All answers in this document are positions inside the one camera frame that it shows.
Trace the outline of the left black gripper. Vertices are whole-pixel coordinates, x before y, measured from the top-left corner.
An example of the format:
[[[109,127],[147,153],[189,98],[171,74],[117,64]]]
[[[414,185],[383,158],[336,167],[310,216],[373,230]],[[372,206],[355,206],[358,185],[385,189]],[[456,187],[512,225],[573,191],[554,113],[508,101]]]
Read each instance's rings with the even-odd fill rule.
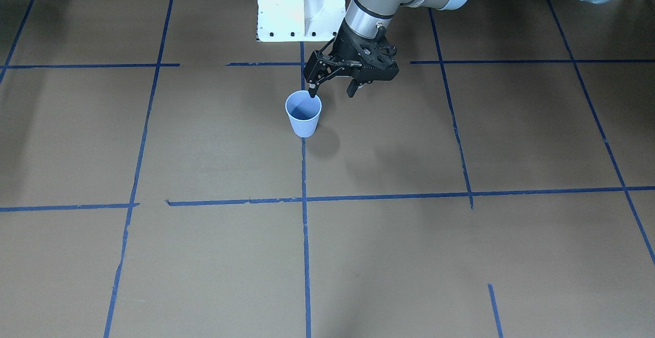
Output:
[[[307,91],[315,98],[318,89],[334,77],[350,77],[346,93],[353,98],[364,81],[382,79],[382,39],[367,39],[341,24],[329,55],[313,51],[302,70]]]

